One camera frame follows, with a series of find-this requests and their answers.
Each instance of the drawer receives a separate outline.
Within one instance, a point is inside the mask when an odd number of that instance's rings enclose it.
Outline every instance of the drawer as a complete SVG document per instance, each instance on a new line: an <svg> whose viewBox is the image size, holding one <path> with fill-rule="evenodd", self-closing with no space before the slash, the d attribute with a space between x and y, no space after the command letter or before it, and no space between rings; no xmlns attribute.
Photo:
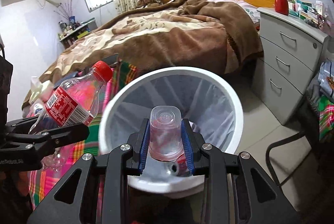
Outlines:
<svg viewBox="0 0 334 224"><path fill-rule="evenodd" d="M315 71L322 44L305 32L271 16L261 14L260 36L275 43Z"/></svg>
<svg viewBox="0 0 334 224"><path fill-rule="evenodd" d="M297 58L269 40L261 38L261 42L264 52L264 57L261 59L283 75L300 93L304 94L313 72Z"/></svg>
<svg viewBox="0 0 334 224"><path fill-rule="evenodd" d="M302 98L288 80L260 59L257 60L252 90L281 124L287 122Z"/></svg>

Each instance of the drawer handle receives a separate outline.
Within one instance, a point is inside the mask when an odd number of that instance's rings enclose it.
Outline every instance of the drawer handle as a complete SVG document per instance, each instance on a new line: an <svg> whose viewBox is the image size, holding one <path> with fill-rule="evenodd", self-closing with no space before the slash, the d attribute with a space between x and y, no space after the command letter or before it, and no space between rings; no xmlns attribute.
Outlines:
<svg viewBox="0 0 334 224"><path fill-rule="evenodd" d="M270 82L271 82L274 86L276 86L276 88L278 88L279 90L282 90L282 87L278 87L277 85L275 85L271 79L270 79Z"/></svg>
<svg viewBox="0 0 334 224"><path fill-rule="evenodd" d="M276 56L276 60L277 60L277 61L280 61L282 64L286 65L287 67L290 67L290 65L284 63L284 62L283 62L282 60L280 60L277 56Z"/></svg>
<svg viewBox="0 0 334 224"><path fill-rule="evenodd" d="M283 34L282 32L280 32L281 35L287 37L288 39L291 39L293 40L294 42L297 42L297 39L294 39L294 38L290 38L289 36L287 36L286 34Z"/></svg>

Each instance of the blue gripper pad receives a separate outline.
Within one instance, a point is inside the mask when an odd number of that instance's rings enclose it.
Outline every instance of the blue gripper pad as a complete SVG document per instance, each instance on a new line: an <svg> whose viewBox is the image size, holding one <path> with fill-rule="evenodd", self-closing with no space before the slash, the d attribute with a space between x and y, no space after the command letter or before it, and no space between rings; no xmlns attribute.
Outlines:
<svg viewBox="0 0 334 224"><path fill-rule="evenodd" d="M147 152L148 152L148 145L150 143L150 123L148 123L144 137L143 137L143 142L140 147L140 156L139 156L139 171L142 174L143 170L146 165L146 159L147 159Z"/></svg>
<svg viewBox="0 0 334 224"><path fill-rule="evenodd" d="M182 144L183 144L183 149L184 149L184 155L187 161L188 170L190 171L190 174L193 174L195 172L194 153L193 153L191 143L189 140L189 136L188 136L188 132L184 125L183 120L181 122L181 139L182 139Z"/></svg>

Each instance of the colorful plaid fabric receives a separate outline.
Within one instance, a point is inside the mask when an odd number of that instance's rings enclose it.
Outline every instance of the colorful plaid fabric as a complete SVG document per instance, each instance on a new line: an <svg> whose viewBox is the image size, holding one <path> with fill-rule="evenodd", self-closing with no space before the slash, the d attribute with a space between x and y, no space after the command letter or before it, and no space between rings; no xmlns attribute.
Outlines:
<svg viewBox="0 0 334 224"><path fill-rule="evenodd" d="M136 67L124 61L121 61L116 66L114 69L112 93L110 94L110 99L112 99L119 90L121 90L135 78L135 73ZM99 155L98 133L102 117L101 110L104 98L105 86L101 89L99 94L99 113L89 125L90 134L88 138L84 141L76 143L73 146L66 164L61 167L58 172L49 169L46 171L37 170L29 172L29 193L34 209L49 193L49 191L59 181L59 179L81 157L81 155L84 153L91 153L95 156ZM100 185L99 197L102 197L102 185Z"/></svg>
<svg viewBox="0 0 334 224"><path fill-rule="evenodd" d="M319 101L319 140L334 128L334 104L322 95Z"/></svg>

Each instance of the gray drawer cabinet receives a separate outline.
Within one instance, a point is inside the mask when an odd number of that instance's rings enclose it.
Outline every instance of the gray drawer cabinet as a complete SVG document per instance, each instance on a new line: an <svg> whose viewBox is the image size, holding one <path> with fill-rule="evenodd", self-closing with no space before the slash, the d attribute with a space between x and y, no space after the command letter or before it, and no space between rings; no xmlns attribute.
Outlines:
<svg viewBox="0 0 334 224"><path fill-rule="evenodd" d="M264 56L258 59L252 90L281 124L293 115L319 69L332 37L298 18L258 8Z"/></svg>

